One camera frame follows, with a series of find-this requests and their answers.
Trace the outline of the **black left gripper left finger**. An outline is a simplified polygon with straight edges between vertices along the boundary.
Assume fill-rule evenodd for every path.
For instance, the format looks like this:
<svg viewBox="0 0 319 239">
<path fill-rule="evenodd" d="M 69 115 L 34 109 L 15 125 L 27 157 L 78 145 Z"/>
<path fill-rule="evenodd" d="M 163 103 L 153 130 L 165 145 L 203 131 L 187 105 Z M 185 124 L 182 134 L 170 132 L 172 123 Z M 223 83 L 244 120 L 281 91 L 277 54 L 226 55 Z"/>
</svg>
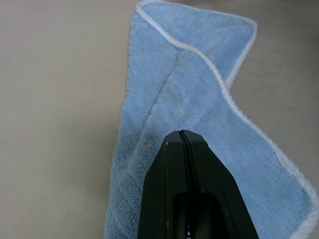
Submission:
<svg viewBox="0 0 319 239">
<path fill-rule="evenodd" d="M 168 134 L 144 180 L 138 239 L 193 239 L 197 174 L 189 130 Z"/>
</svg>

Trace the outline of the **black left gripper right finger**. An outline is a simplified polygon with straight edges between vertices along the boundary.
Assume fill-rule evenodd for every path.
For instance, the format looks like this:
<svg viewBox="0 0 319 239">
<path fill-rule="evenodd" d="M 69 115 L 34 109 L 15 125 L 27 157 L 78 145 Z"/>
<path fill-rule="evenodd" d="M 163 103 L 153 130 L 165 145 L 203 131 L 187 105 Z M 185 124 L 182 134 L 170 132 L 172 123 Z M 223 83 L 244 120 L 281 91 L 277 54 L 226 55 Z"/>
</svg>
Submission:
<svg viewBox="0 0 319 239">
<path fill-rule="evenodd" d="M 183 130 L 186 193 L 181 236 L 187 239 L 259 239 L 234 177 L 203 137 Z"/>
</svg>

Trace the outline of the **light blue microfibre cloth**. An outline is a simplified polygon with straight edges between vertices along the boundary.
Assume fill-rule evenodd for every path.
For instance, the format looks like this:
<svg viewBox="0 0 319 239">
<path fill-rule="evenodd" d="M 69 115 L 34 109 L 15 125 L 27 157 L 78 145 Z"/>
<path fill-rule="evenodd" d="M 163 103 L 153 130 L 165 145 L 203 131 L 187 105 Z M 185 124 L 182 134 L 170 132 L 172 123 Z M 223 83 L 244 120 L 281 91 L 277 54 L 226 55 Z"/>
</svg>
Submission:
<svg viewBox="0 0 319 239">
<path fill-rule="evenodd" d="M 234 177 L 259 239 L 308 239 L 315 188 L 237 107 L 229 89 L 255 21 L 160 0 L 137 4 L 127 97 L 113 154 L 104 239 L 138 239 L 145 176 L 173 131 L 199 134 Z"/>
</svg>

